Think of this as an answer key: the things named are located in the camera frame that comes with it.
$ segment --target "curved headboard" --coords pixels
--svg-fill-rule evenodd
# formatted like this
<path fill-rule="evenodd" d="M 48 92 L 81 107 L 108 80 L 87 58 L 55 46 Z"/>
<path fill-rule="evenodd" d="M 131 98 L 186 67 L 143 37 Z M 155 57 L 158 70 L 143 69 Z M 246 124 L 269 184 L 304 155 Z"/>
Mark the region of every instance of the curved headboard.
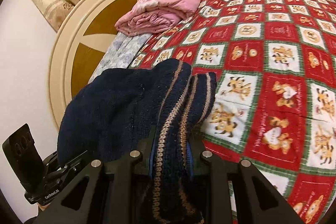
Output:
<path fill-rule="evenodd" d="M 81 0 L 58 31 L 50 64 L 51 108 L 58 127 L 113 41 L 116 21 L 137 0 Z"/>

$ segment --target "bolt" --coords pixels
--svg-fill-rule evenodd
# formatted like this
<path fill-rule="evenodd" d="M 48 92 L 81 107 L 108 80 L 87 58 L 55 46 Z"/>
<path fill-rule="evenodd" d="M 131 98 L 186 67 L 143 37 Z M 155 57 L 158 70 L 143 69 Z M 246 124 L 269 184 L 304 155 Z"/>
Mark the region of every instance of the bolt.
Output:
<path fill-rule="evenodd" d="M 140 156 L 140 152 L 138 150 L 133 150 L 131 151 L 131 153 L 129 154 L 132 158 L 136 158 Z"/>
<path fill-rule="evenodd" d="M 208 151 L 208 150 L 204 150 L 202 152 L 202 155 L 203 155 L 204 158 L 210 158 L 210 157 L 212 157 L 212 152 Z"/>
<path fill-rule="evenodd" d="M 250 167 L 251 166 L 251 162 L 249 160 L 242 160 L 240 163 L 244 167 Z"/>
<path fill-rule="evenodd" d="M 99 167 L 101 165 L 101 161 L 100 160 L 93 160 L 91 162 L 91 166 L 92 167 Z"/>

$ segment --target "folded pink quilt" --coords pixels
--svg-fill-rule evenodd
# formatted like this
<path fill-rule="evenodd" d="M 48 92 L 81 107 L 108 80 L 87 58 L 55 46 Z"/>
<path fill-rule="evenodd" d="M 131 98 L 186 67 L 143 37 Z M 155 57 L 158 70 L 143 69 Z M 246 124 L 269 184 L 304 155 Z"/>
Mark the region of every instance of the folded pink quilt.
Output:
<path fill-rule="evenodd" d="M 192 16 L 201 0 L 139 0 L 115 27 L 128 36 L 159 33 Z"/>

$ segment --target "checkered bedspread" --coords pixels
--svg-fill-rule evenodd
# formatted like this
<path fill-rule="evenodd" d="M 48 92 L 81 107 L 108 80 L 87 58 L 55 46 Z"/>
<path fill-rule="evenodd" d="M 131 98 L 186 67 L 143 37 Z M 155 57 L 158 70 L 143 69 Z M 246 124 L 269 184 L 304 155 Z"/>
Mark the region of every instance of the checkered bedspread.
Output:
<path fill-rule="evenodd" d="M 177 58 L 193 73 L 215 72 L 205 146 L 251 160 L 313 224 L 336 196 L 335 22 L 336 0 L 202 0 L 151 37 L 131 68 Z"/>

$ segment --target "white wall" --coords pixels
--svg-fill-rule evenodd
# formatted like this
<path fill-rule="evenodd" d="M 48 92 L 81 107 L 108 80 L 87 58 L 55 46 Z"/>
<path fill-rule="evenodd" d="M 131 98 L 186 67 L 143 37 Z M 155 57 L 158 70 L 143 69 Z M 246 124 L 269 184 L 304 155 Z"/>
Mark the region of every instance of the white wall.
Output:
<path fill-rule="evenodd" d="M 0 6 L 0 145 L 28 123 L 44 159 L 56 150 L 57 130 L 48 99 L 49 58 L 56 37 L 31 0 Z M 0 149 L 0 187 L 21 221 L 37 215 Z"/>

